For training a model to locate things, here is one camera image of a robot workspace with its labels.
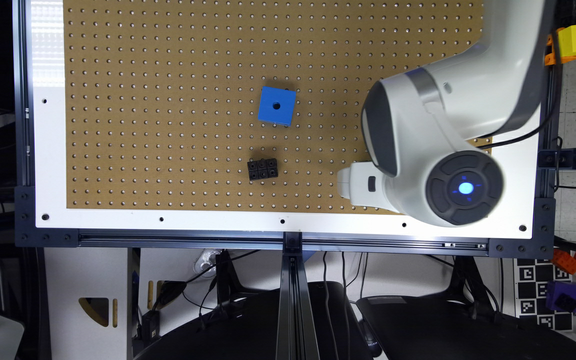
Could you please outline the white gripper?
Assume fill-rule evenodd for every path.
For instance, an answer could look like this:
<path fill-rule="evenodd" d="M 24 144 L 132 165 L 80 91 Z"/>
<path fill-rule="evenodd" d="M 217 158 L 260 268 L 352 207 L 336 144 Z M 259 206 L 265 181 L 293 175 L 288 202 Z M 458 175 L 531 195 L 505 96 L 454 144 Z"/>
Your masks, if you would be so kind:
<path fill-rule="evenodd" d="M 355 162 L 337 173 L 337 190 L 353 206 L 392 209 L 386 194 L 388 179 L 372 162 Z"/>

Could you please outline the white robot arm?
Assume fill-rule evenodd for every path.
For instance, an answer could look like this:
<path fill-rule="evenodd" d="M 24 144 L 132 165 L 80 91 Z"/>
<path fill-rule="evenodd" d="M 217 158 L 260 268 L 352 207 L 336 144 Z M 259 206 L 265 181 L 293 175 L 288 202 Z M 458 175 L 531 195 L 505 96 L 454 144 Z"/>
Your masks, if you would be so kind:
<path fill-rule="evenodd" d="M 517 130 L 537 111 L 554 12 L 546 0 L 487 1 L 466 51 L 377 81 L 361 112 L 370 159 L 339 171 L 339 195 L 436 226 L 487 217 L 504 175 L 470 141 Z"/>

